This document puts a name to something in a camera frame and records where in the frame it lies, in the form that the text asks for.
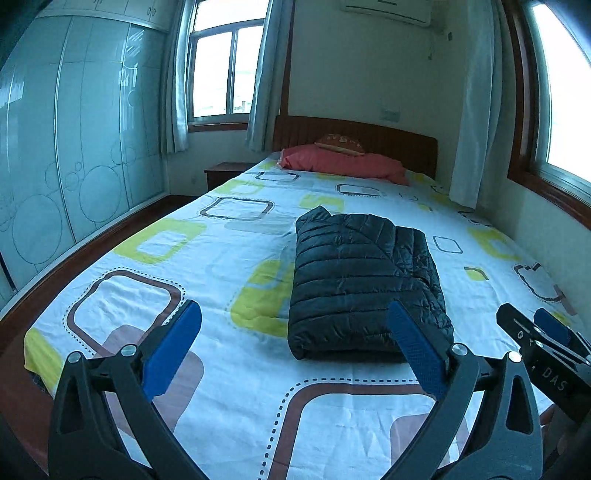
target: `circle pattern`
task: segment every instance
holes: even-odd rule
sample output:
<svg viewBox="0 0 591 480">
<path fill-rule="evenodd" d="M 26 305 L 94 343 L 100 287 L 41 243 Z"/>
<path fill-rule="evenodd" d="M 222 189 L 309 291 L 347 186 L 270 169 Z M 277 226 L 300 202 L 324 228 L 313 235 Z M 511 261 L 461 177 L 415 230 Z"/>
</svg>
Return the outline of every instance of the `circle pattern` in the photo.
<svg viewBox="0 0 591 480">
<path fill-rule="evenodd" d="M 10 216 L 8 198 L 0 196 L 0 232 L 5 232 L 10 228 Z"/>
<path fill-rule="evenodd" d="M 127 104 L 131 108 L 136 108 L 141 105 L 141 94 L 138 89 L 133 89 L 127 94 Z"/>
<path fill-rule="evenodd" d="M 50 260 L 60 246 L 61 223 L 60 209 L 49 197 L 27 198 L 12 225 L 12 240 L 21 258 L 33 265 Z"/>
<path fill-rule="evenodd" d="M 45 170 L 45 184 L 50 192 L 56 192 L 60 188 L 60 181 L 57 178 L 57 166 L 55 163 L 49 164 Z"/>
<path fill-rule="evenodd" d="M 104 222 L 116 212 L 121 199 L 121 182 L 109 167 L 93 168 L 80 186 L 80 208 L 91 222 Z"/>
<path fill-rule="evenodd" d="M 137 159 L 138 154 L 134 147 L 125 147 L 125 165 L 131 165 Z"/>
<path fill-rule="evenodd" d="M 69 190 L 70 192 L 73 192 L 74 190 L 76 190 L 78 188 L 78 184 L 80 183 L 80 179 L 78 178 L 78 175 L 76 175 L 74 172 L 69 173 L 68 175 L 66 175 L 66 179 L 64 181 L 64 186 L 66 187 L 67 190 Z"/>
<path fill-rule="evenodd" d="M 116 140 L 111 146 L 111 160 L 115 165 L 121 165 L 121 143 Z"/>
</svg>

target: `window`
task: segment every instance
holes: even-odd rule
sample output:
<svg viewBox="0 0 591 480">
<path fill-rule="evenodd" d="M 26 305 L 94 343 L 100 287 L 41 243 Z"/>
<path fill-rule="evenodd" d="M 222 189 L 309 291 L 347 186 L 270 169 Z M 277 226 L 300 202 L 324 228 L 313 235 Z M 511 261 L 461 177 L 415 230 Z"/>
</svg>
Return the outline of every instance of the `window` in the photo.
<svg viewBox="0 0 591 480">
<path fill-rule="evenodd" d="M 591 4 L 501 0 L 515 67 L 507 177 L 591 229 Z"/>
<path fill-rule="evenodd" d="M 269 0 L 202 0 L 189 47 L 189 123 L 248 122 Z"/>
<path fill-rule="evenodd" d="M 534 170 L 591 205 L 591 64 L 546 5 L 533 3 L 528 20 L 540 102 Z"/>
</svg>

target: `pillowcase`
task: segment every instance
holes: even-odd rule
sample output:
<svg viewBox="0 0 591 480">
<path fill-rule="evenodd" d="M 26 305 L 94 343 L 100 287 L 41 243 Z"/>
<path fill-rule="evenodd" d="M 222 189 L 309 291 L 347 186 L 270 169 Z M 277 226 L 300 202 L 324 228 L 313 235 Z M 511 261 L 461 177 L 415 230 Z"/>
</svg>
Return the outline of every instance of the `pillowcase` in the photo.
<svg viewBox="0 0 591 480">
<path fill-rule="evenodd" d="M 358 140 L 339 134 L 325 135 L 317 142 L 314 142 L 314 145 L 320 148 L 325 148 L 326 150 L 332 150 L 333 152 L 344 153 L 354 157 L 358 157 L 365 153 L 365 150 Z"/>
<path fill-rule="evenodd" d="M 409 185 L 402 164 L 377 153 L 367 153 L 360 158 L 316 145 L 300 145 L 283 149 L 278 165 L 290 170 L 332 173 L 359 179 L 384 179 L 399 185 Z"/>
</svg>

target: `metal bolt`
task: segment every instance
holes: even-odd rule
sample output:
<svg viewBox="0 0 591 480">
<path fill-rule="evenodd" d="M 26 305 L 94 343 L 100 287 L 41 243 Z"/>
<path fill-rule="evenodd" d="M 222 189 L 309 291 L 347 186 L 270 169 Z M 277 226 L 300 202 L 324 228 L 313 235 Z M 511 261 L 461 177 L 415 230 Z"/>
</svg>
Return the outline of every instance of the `metal bolt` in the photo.
<svg viewBox="0 0 591 480">
<path fill-rule="evenodd" d="M 456 355 L 464 356 L 468 354 L 468 348 L 462 343 L 454 343 L 452 345 L 452 352 Z"/>
<path fill-rule="evenodd" d="M 121 355 L 134 356 L 137 351 L 138 351 L 138 348 L 135 345 L 133 345 L 132 343 L 130 343 L 129 345 L 125 345 L 121 349 Z"/>
<path fill-rule="evenodd" d="M 76 362 L 79 362 L 81 358 L 82 354 L 80 352 L 72 352 L 70 355 L 68 355 L 68 362 L 75 364 Z"/>
<path fill-rule="evenodd" d="M 521 355 L 519 354 L 519 352 L 511 351 L 511 352 L 509 352 L 508 356 L 509 356 L 509 360 L 511 360 L 515 364 L 518 364 L 519 362 L 521 362 Z"/>
</svg>

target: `wooden nightstand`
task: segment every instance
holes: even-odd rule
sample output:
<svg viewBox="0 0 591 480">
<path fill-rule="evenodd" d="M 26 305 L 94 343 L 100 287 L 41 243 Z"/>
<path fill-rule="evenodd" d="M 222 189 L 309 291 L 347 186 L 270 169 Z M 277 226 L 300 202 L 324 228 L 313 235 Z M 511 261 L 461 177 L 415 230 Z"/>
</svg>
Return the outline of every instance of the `wooden nightstand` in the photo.
<svg viewBox="0 0 591 480">
<path fill-rule="evenodd" d="M 228 180 L 238 177 L 241 173 L 252 168 L 256 163 L 224 162 L 205 170 L 207 175 L 207 191 L 211 192 L 214 188 L 223 185 Z"/>
</svg>

